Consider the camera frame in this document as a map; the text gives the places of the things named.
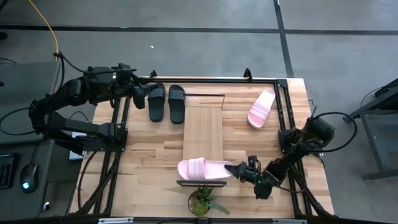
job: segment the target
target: keyboard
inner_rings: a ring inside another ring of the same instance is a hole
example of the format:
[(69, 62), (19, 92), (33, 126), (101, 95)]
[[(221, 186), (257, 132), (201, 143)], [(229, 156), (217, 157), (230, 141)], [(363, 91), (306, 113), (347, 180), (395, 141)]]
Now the keyboard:
[(18, 154), (0, 154), (0, 190), (12, 187)]

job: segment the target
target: black cable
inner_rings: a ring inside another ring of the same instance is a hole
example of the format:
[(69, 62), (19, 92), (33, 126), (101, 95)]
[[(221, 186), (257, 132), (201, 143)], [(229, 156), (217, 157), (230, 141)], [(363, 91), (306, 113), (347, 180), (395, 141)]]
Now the black cable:
[(289, 190), (289, 189), (286, 189), (286, 188), (278, 186), (278, 185), (274, 185), (274, 187), (277, 187), (277, 188), (282, 189), (282, 190), (286, 190), (287, 192), (290, 192), (290, 193), (296, 193), (296, 194), (303, 193), (304, 190), (306, 189), (306, 187), (304, 187), (303, 189), (301, 189), (299, 191), (294, 191), (294, 190)]
[(87, 116), (86, 116), (86, 114), (84, 114), (84, 113), (81, 112), (81, 111), (76, 111), (76, 112), (74, 112), (72, 115), (70, 115), (69, 119), (72, 118), (73, 115), (78, 114), (78, 113), (82, 114), (82, 115), (86, 118), (86, 121), (89, 121), (88, 118), (87, 118)]
[(82, 69), (79, 69), (78, 67), (76, 67), (74, 64), (72, 64), (72, 63), (69, 61), (69, 59), (67, 59), (67, 58), (65, 57), (65, 55), (64, 55), (62, 52), (60, 52), (59, 55), (60, 55), (60, 58), (65, 59), (65, 61), (66, 61), (72, 68), (74, 68), (75, 70), (78, 70), (78, 71), (81, 72), (81, 73), (84, 73), (84, 72), (85, 72), (85, 71), (83, 71)]
[(316, 107), (316, 106), (313, 104), (313, 100), (308, 100), (308, 102), (311, 102), (312, 106), (313, 106), (313, 107)]
[[(377, 90), (380, 90), (380, 89), (383, 88), (383, 87), (384, 87), (384, 86), (379, 87), (379, 88), (376, 88), (376, 89), (370, 91), (368, 94), (366, 94), (366, 95), (363, 97), (363, 99), (362, 99), (362, 101), (361, 101), (361, 104), (359, 105), (359, 108), (362, 107), (363, 101), (366, 99), (367, 96), (369, 96), (371, 93), (373, 93), (373, 92), (375, 92), (375, 91), (377, 91)], [(398, 110), (395, 110), (395, 111), (392, 111), (392, 112), (388, 112), (388, 113), (366, 113), (366, 114), (378, 115), (378, 116), (380, 116), (380, 115), (393, 114), (393, 113), (396, 113), (396, 112), (398, 112)]]
[(2, 132), (2, 133), (4, 133), (4, 134), (8, 134), (8, 135), (11, 135), (11, 136), (23, 136), (23, 135), (27, 135), (27, 134), (33, 134), (33, 133), (35, 133), (36, 131), (28, 131), (28, 132), (25, 132), (25, 133), (9, 133), (9, 132), (7, 132), (7, 131), (5, 131), (3, 128), (2, 128), (2, 126), (1, 126), (1, 123), (4, 121), (4, 119), (6, 119), (8, 116), (10, 116), (10, 115), (12, 115), (12, 114), (14, 114), (14, 113), (16, 113), (16, 112), (19, 112), (19, 111), (23, 111), (23, 110), (29, 110), (30, 109), (30, 106), (27, 106), (27, 107), (24, 107), (24, 108), (19, 108), (19, 109), (16, 109), (16, 110), (13, 110), (13, 111), (11, 111), (11, 112), (8, 112), (8, 114), (6, 114), (6, 115), (4, 115), (2, 118), (0, 118), (0, 131)]
[(32, 157), (30, 157), (30, 163), (33, 163), (33, 159), (36, 156), (37, 146), (39, 146), (45, 139), (40, 140), (36, 145), (35, 149), (33, 149)]
[[(61, 58), (64, 58), (65, 61), (66, 61), (72, 68), (74, 68), (75, 70), (77, 70), (77, 71), (79, 71), (79, 72), (81, 72), (81, 73), (88, 73), (87, 71), (83, 71), (82, 69), (80, 69), (80, 68), (76, 67), (74, 64), (72, 64), (72, 63), (66, 58), (66, 56), (65, 56), (62, 52), (59, 53), (59, 56), (60, 56)], [(113, 70), (113, 71), (93, 72), (93, 73), (91, 73), (91, 74), (93, 74), (93, 75), (99, 75), (99, 74), (107, 74), (107, 73), (135, 72), (135, 71), (137, 71), (137, 70), (134, 69), (134, 68), (132, 68), (132, 69), (120, 69), (120, 70)]]
[(92, 155), (87, 159), (87, 162), (85, 166), (83, 167), (83, 170), (81, 171), (80, 179), (79, 179), (79, 184), (77, 186), (77, 206), (79, 209), (81, 209), (81, 196), (80, 196), (80, 189), (81, 189), (81, 181), (83, 180), (83, 176), (86, 172), (87, 166), (90, 163), (90, 161), (93, 159), (97, 152), (93, 152)]
[(61, 58), (61, 67), (62, 67), (62, 72), (61, 72), (60, 86), (58, 87), (58, 90), (56, 90), (54, 94), (57, 94), (60, 91), (63, 85), (63, 81), (65, 79), (65, 63), (63, 62), (63, 58)]
[(375, 91), (380, 90), (380, 89), (383, 88), (383, 87), (384, 87), (384, 86), (379, 87), (379, 88), (375, 88), (374, 90), (372, 90), (372, 91), (370, 91), (368, 94), (366, 94), (366, 95), (363, 97), (363, 99), (362, 99), (362, 101), (361, 101), (361, 104), (359, 105), (359, 108), (362, 107), (363, 101), (366, 99), (367, 96), (369, 96), (371, 93), (373, 93), (373, 92), (375, 92)]
[(256, 162), (257, 162), (257, 165), (259, 166), (258, 173), (260, 174), (261, 173), (261, 162), (257, 160), (257, 157), (256, 157)]
[(9, 62), (12, 62), (12, 63), (14, 63), (14, 65), (17, 65), (18, 63), (17, 62), (15, 62), (15, 61), (13, 61), (13, 60), (11, 60), (11, 59), (8, 59), (8, 58), (0, 58), (1, 60), (6, 60), (6, 61), (9, 61)]
[(156, 224), (162, 224), (162, 223), (167, 223), (167, 222), (186, 222), (186, 223), (195, 223), (195, 222), (191, 222), (189, 220), (179, 220), (179, 219), (170, 219), (170, 220), (164, 220), (161, 222), (158, 222)]
[(323, 165), (323, 168), (325, 168), (325, 162), (323, 161), (321, 155), (319, 155), (319, 153), (313, 153), (313, 155), (319, 158), (319, 160), (321, 161), (321, 163)]
[(75, 193), (75, 188), (73, 188), (72, 192), (70, 193), (68, 207), (67, 207), (67, 211), (65, 212), (65, 216), (68, 215), (68, 212), (70, 210), (70, 205), (72, 204), (73, 194), (74, 193)]
[(344, 115), (344, 116), (346, 116), (347, 118), (349, 118), (349, 119), (353, 122), (353, 124), (354, 124), (354, 133), (353, 133), (353, 135), (350, 137), (350, 139), (349, 139), (346, 143), (344, 143), (342, 146), (340, 146), (340, 147), (337, 147), (337, 148), (334, 148), (334, 149), (330, 149), (330, 150), (326, 150), (326, 151), (322, 151), (322, 150), (311, 150), (311, 153), (314, 153), (314, 152), (319, 152), (319, 153), (323, 153), (323, 152), (335, 152), (335, 151), (337, 151), (337, 150), (340, 150), (340, 149), (346, 147), (349, 143), (351, 143), (351, 141), (353, 141), (353, 139), (354, 139), (355, 136), (356, 136), (356, 132), (358, 131), (358, 127), (357, 127), (357, 125), (356, 125), (355, 120), (354, 120), (352, 117), (350, 117), (348, 114), (342, 113), (342, 112), (327, 112), (327, 113), (322, 113), (322, 114), (316, 115), (310, 122), (308, 122), (308, 125), (306, 125), (306, 127), (304, 127), (304, 129), (307, 128), (309, 125), (311, 125), (312, 122), (315, 121), (316, 119), (320, 118), (321, 116), (329, 115), (329, 114), (341, 114), (341, 115)]

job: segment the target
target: wooden workbench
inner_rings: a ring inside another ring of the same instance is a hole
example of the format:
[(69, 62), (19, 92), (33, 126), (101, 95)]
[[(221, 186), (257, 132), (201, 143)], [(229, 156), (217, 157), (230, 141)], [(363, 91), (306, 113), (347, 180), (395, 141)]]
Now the wooden workbench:
[[(294, 78), (288, 79), (288, 83), (295, 123), (298, 128), (302, 128), (310, 115), (304, 81)], [(247, 161), (250, 155), (257, 155), (264, 168), (271, 160), (282, 157), (277, 139), (277, 131), (280, 127), (276, 102), (262, 129), (252, 128), (246, 120), (250, 107), (261, 91), (266, 88), (273, 90), (272, 85), (223, 83), (179, 83), (179, 85), (185, 89), (186, 93), (225, 94), (222, 113), (224, 160), (236, 165), (241, 161)], [(280, 94), (284, 114), (287, 114), (283, 91), (280, 91)], [(96, 108), (94, 122), (110, 122), (112, 113), (113, 109), (109, 103), (101, 103)], [(184, 125), (171, 123), (167, 98), (164, 118), (159, 123), (149, 120), (147, 107), (137, 110), (131, 101), (127, 128), (129, 136), (126, 151), (122, 153), (119, 166), (112, 216), (194, 217), (187, 207), (187, 199), (196, 188), (181, 187), (176, 184), (176, 180), (181, 179), (177, 172), (177, 164), (182, 160)], [(103, 153), (97, 153), (87, 168), (81, 188), (82, 203), (98, 185), (102, 162)], [(308, 188), (324, 208), (333, 213), (322, 163), (315, 156), (307, 156), (303, 158), (303, 164)], [(273, 188), (268, 200), (256, 200), (252, 184), (242, 184), (234, 177), (228, 178), (227, 181), (227, 186), (214, 189), (213, 193), (218, 196), (217, 202), (225, 206), (231, 214), (226, 215), (217, 210), (210, 210), (206, 214), (208, 217), (294, 217), (290, 193)], [(289, 188), (289, 181), (286, 179), (282, 186)], [(71, 212), (75, 210), (77, 210), (76, 194)]]

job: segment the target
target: succulent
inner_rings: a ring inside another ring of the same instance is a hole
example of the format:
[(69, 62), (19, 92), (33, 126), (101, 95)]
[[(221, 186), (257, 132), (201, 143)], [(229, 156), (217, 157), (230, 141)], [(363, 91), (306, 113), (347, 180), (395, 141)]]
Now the succulent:
[(210, 208), (215, 208), (229, 215), (229, 211), (226, 208), (216, 203), (216, 196), (210, 195), (211, 191), (213, 191), (213, 188), (204, 185), (202, 187), (199, 186), (198, 189), (192, 193), (191, 208), (193, 214), (201, 217), (204, 216)]

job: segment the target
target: small white object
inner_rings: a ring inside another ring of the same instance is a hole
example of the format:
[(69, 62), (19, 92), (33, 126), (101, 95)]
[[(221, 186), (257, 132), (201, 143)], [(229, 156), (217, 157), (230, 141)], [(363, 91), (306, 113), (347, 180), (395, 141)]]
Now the small white object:
[(124, 224), (133, 223), (134, 217), (131, 218), (100, 218), (98, 224)]
[[(75, 138), (76, 136), (86, 136), (86, 133), (78, 133), (78, 132), (72, 132), (72, 137)], [(69, 160), (71, 161), (75, 161), (75, 160), (79, 160), (79, 159), (83, 159), (84, 156), (78, 155), (72, 151), (69, 152)]]

